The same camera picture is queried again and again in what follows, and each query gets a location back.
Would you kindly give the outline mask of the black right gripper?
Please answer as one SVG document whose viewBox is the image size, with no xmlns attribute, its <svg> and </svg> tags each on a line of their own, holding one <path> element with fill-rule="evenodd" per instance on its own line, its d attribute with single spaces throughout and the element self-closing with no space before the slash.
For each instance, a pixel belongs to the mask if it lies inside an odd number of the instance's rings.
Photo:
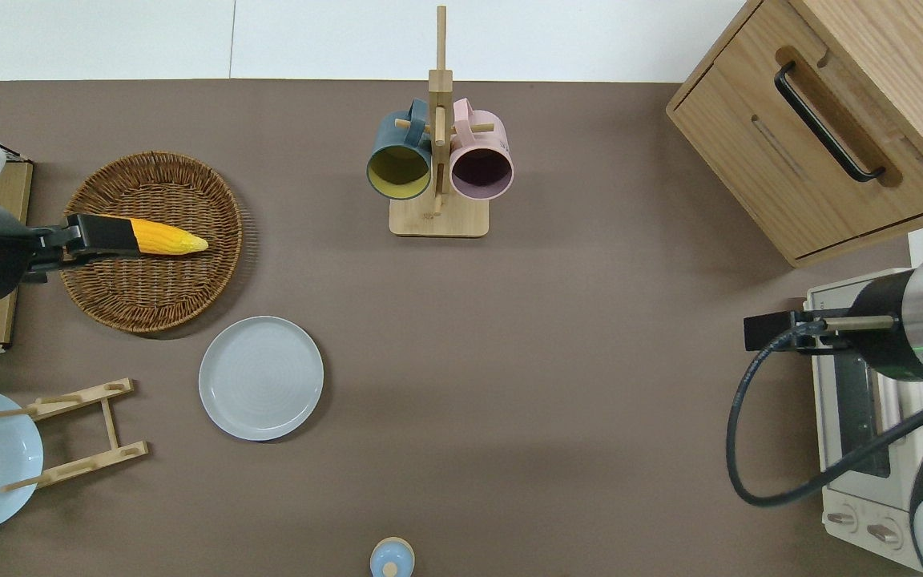
<svg viewBox="0 0 923 577">
<path fill-rule="evenodd" d="M 759 352 L 772 342 L 776 352 L 794 351 L 799 354 L 820 357 L 820 355 L 835 355 L 839 351 L 851 349 L 845 337 L 836 336 L 835 333 L 825 332 L 817 335 L 793 337 L 791 341 L 780 340 L 784 331 L 791 326 L 807 324 L 816 319 L 840 318 L 848 315 L 848 309 L 821 309 L 817 311 L 790 311 L 769 312 L 757 317 L 744 318 L 744 350 Z"/>
</svg>

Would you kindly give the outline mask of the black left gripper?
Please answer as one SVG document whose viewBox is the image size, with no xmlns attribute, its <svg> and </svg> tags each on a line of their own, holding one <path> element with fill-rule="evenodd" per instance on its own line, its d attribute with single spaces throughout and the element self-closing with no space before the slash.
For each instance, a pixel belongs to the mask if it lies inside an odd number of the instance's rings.
<svg viewBox="0 0 923 577">
<path fill-rule="evenodd" d="M 71 213 L 67 225 L 33 228 L 33 253 L 26 284 L 46 284 L 49 272 L 82 266 L 82 258 L 139 258 L 138 241 L 128 218 Z"/>
</svg>

